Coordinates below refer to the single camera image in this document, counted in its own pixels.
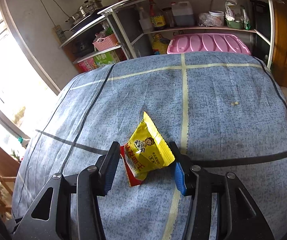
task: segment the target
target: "yellow bottle label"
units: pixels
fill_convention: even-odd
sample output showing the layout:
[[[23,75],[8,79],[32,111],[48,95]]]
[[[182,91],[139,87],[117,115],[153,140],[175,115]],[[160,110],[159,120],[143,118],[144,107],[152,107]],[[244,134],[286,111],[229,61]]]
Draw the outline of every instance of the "yellow bottle label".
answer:
[[[165,17],[163,15],[150,17],[150,19],[154,27],[165,26]]]

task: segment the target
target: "cream stripe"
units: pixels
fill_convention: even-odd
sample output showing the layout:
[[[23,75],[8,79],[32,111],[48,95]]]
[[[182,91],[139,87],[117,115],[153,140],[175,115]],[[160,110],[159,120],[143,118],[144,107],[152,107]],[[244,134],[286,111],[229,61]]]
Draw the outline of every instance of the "cream stripe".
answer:
[[[132,73],[132,74],[128,74],[128,75],[124,75],[124,76],[120,76],[120,77],[113,77],[113,78],[108,78],[107,81],[111,81],[111,80],[118,80],[118,79],[123,79],[123,78],[128,78],[128,77],[133,77],[133,76],[137,76],[137,75],[142,75],[142,74],[147,74],[147,73],[151,73],[151,72],[155,72],[155,71],[160,71],[160,70],[167,70],[167,69],[180,69],[180,66],[169,66],[169,67],[161,67],[161,68],[155,68],[155,69],[151,69],[151,70],[147,70],[147,71],[142,71],[142,72],[138,72],[138,73]],[[78,89],[81,87],[86,87],[92,84],[96,84],[99,82],[104,82],[104,79],[100,79],[100,80],[96,80],[93,82],[89,82],[87,84],[78,86],[78,87],[74,87],[71,90],[74,89]]]
[[[200,65],[188,65],[187,68],[203,68],[203,67],[215,67],[215,66],[225,66],[225,67],[259,67],[261,65],[258,64],[226,64],[226,63],[211,63],[211,64],[200,64]]]
[[[188,142],[188,79],[187,79],[187,66],[184,60],[184,54],[181,54],[181,66],[182,66],[182,125],[181,125],[181,142],[180,152],[181,154],[187,154],[187,142]],[[165,225],[165,231],[162,236],[162,240],[170,240],[173,232],[174,222],[178,215],[178,203],[180,199],[180,192],[177,188],[174,189],[170,212],[167,223]]]

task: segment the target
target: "electrical cord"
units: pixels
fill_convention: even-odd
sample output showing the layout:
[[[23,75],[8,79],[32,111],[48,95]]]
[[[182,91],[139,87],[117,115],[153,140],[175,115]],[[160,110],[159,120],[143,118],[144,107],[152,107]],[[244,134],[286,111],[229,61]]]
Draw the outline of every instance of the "electrical cord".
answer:
[[[64,14],[66,14],[65,11],[60,7],[60,5],[59,5],[55,0],[53,0],[53,1],[56,3],[56,5],[58,5],[58,7],[62,10],[62,12],[63,12]],[[53,25],[56,26],[55,23],[54,23],[54,21],[53,21],[52,18],[50,17],[50,15],[49,15],[49,13],[48,13],[48,11],[47,11],[47,9],[46,9],[44,3],[42,2],[42,0],[40,0],[40,2],[41,2],[42,5],[44,6],[44,8],[45,8],[45,10],[46,10],[46,12],[47,12],[47,14],[48,14],[50,20],[52,21]]]

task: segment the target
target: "green box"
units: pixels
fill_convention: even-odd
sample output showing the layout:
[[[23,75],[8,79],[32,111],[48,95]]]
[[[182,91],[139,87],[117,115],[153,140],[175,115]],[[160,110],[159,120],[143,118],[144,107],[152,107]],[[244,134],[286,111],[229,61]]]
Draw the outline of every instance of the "green box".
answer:
[[[94,60],[99,67],[120,62],[120,59],[114,50],[94,56]]]

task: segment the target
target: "white plastic jug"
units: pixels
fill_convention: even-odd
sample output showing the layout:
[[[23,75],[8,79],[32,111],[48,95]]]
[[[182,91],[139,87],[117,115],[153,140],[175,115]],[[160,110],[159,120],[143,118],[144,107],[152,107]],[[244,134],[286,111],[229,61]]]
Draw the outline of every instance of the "white plastic jug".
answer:
[[[195,19],[191,4],[188,1],[172,2],[171,9],[177,26],[194,26]]]

